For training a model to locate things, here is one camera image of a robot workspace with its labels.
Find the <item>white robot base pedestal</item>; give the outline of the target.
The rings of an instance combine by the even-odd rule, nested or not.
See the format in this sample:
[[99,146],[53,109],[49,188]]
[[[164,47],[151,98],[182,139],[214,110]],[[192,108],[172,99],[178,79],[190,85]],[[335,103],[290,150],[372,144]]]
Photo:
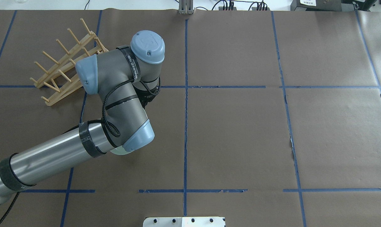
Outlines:
[[225,227],[224,217],[148,217],[143,227]]

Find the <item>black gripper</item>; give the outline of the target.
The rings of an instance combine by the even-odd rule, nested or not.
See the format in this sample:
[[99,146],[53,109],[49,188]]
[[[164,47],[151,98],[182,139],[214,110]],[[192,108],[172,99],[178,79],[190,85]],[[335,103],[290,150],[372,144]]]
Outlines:
[[145,109],[146,105],[149,103],[149,102],[152,102],[153,99],[159,95],[159,92],[160,92],[160,86],[161,86],[161,78],[158,77],[158,83],[157,85],[155,86],[155,88],[153,89],[150,89],[148,87],[148,82],[143,82],[143,81],[140,81],[140,83],[143,85],[143,87],[145,88],[145,90],[140,90],[140,89],[136,89],[136,94],[139,98],[139,101],[143,107],[143,109]]

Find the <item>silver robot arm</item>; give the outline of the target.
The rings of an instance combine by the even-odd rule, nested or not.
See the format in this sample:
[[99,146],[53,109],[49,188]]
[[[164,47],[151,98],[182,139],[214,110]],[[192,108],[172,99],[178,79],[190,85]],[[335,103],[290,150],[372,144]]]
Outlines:
[[0,206],[19,193],[108,153],[126,155],[155,137],[146,106],[159,94],[166,43],[151,30],[129,44],[86,56],[75,71],[93,105],[94,118],[0,161]]

